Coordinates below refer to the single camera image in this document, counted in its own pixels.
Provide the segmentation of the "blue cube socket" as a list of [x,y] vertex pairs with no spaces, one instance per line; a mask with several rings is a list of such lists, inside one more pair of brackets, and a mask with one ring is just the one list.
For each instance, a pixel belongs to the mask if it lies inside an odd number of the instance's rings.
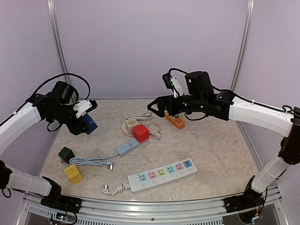
[[86,113],[82,119],[87,125],[87,130],[85,131],[85,134],[90,135],[95,129],[98,128],[95,121]]

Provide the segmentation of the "orange power strip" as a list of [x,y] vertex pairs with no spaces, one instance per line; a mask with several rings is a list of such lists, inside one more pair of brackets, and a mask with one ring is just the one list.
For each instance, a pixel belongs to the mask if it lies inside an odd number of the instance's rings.
[[[126,113],[124,114],[124,121],[129,119],[135,120],[151,120],[154,118],[153,112],[146,111],[139,114]],[[165,118],[177,129],[182,129],[185,126],[185,121],[180,116],[170,116],[167,111],[165,111]]]

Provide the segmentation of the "dark green cube socket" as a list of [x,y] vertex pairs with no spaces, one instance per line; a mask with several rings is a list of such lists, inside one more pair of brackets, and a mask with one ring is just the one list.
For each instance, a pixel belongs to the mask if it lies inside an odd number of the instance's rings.
[[61,163],[70,164],[70,160],[75,157],[73,151],[70,148],[63,147],[58,153]]

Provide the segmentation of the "beige plug adapter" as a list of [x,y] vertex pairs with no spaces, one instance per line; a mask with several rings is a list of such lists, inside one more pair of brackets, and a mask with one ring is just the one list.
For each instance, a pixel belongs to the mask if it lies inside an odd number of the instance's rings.
[[125,120],[126,131],[131,135],[133,134],[133,129],[139,125],[136,119]]

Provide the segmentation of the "red cube socket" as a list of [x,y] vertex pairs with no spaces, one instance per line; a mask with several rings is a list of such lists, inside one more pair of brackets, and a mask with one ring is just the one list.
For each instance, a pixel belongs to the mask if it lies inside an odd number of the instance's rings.
[[143,143],[149,139],[150,134],[149,130],[141,124],[133,129],[133,136],[139,143]]

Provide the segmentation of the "blue-grey power strip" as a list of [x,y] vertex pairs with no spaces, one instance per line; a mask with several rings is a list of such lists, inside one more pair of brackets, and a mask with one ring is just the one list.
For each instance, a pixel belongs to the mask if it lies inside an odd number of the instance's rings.
[[144,144],[147,141],[144,142],[138,142],[137,139],[132,138],[131,140],[127,141],[126,143],[120,145],[116,148],[116,154],[110,157],[93,157],[93,158],[80,158],[80,157],[73,157],[69,160],[69,163],[71,165],[76,166],[83,166],[83,165],[92,165],[92,166],[108,166],[108,169],[113,169],[114,162],[111,161],[114,157],[123,157],[126,154],[132,152],[142,144]]

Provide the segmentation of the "yellow cube socket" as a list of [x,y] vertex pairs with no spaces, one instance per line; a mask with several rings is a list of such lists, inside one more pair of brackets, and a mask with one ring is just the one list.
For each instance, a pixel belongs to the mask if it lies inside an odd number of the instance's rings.
[[75,165],[69,166],[64,170],[64,172],[67,176],[67,179],[73,185],[78,184],[80,181],[83,180],[83,176],[80,174],[79,170]]

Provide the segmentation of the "pink round power strip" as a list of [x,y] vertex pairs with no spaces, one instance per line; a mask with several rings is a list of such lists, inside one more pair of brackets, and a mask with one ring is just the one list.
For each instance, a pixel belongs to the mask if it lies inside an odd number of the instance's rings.
[[135,136],[140,132],[148,133],[155,139],[159,140],[161,138],[161,125],[157,122],[146,122],[145,124],[139,124],[137,120],[126,120],[121,125],[122,133],[125,136]]

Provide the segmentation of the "white power strip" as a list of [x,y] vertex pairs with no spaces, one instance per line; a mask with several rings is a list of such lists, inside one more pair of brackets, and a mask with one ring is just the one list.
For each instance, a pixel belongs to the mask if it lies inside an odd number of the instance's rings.
[[104,195],[114,196],[124,191],[139,193],[157,188],[198,173],[198,168],[191,158],[148,171],[135,173],[127,177],[127,181],[110,190],[107,186],[101,189]]

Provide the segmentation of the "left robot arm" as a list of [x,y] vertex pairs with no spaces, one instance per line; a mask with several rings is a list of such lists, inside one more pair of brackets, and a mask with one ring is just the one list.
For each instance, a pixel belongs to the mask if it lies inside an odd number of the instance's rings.
[[[71,104],[71,97],[77,93],[73,86],[62,81],[56,82],[53,90],[45,95],[33,93],[18,111],[1,123],[0,152],[4,153],[21,134],[42,120],[65,124],[74,135],[87,133],[90,128],[84,116],[97,106],[97,103],[86,99]],[[66,203],[64,195],[52,190],[53,185],[50,181],[8,167],[4,162],[0,163],[0,188],[46,196],[48,202],[57,209]]]

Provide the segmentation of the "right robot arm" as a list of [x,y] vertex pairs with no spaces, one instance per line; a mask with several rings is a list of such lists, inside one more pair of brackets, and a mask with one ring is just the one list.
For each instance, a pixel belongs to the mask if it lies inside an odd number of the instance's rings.
[[147,108],[163,118],[167,113],[175,116],[184,113],[204,113],[221,120],[245,122],[282,135],[277,156],[255,175],[239,196],[240,204],[250,208],[267,187],[277,180],[291,165],[300,162],[300,110],[287,105],[277,108],[255,100],[243,98],[231,90],[217,90],[204,71],[184,73],[189,94],[184,95],[177,79],[168,72],[162,76],[172,95],[157,97]]

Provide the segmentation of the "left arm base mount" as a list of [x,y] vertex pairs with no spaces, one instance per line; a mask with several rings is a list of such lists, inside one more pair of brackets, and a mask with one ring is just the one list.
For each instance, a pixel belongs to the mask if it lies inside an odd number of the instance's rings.
[[65,211],[65,212],[71,212],[71,213],[79,213],[79,210],[82,205],[82,199],[62,195],[59,200],[51,199],[50,197],[43,197],[41,199],[41,205],[47,206],[49,208]]

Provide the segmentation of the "aluminium front rail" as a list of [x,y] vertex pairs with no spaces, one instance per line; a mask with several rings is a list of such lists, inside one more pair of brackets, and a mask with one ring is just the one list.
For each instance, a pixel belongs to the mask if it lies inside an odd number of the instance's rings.
[[241,225],[242,217],[258,207],[227,212],[224,197],[179,202],[124,202],[83,198],[79,212],[58,220],[59,210],[43,206],[40,199],[26,195],[18,225]]

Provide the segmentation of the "left aluminium frame post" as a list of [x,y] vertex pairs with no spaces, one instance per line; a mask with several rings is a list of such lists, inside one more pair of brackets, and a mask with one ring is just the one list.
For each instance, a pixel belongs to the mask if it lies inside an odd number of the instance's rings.
[[63,73],[68,73],[68,68],[65,60],[65,55],[62,48],[62,43],[60,39],[60,32],[59,32],[59,26],[58,26],[58,20],[56,16],[56,8],[55,8],[55,2],[54,0],[47,0],[47,8],[50,18],[50,24],[52,28],[52,34],[54,39],[54,44],[56,47],[58,60],[60,63],[60,67]]

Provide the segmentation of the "aluminium frame post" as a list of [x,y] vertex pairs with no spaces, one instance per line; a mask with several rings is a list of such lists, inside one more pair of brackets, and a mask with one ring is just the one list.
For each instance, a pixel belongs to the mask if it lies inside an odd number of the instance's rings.
[[54,39],[54,44],[56,47],[58,60],[60,63],[60,67],[63,73],[68,73],[68,68],[65,60],[65,55],[62,48],[62,43],[60,39],[60,32],[59,32],[59,26],[58,26],[58,20],[56,16],[56,8],[55,8],[55,2],[54,0],[47,0],[47,8],[50,18],[50,24],[52,28],[52,34]]
[[247,51],[248,38],[249,38],[249,34],[250,34],[250,29],[251,29],[254,7],[255,7],[255,0],[248,0],[239,53],[238,53],[237,62],[236,62],[235,69],[234,69],[232,82],[230,85],[231,91],[236,91],[236,88],[238,86],[238,80],[239,80],[239,77],[241,74],[242,64],[243,64],[243,61],[244,61],[244,58],[246,55],[246,51]]

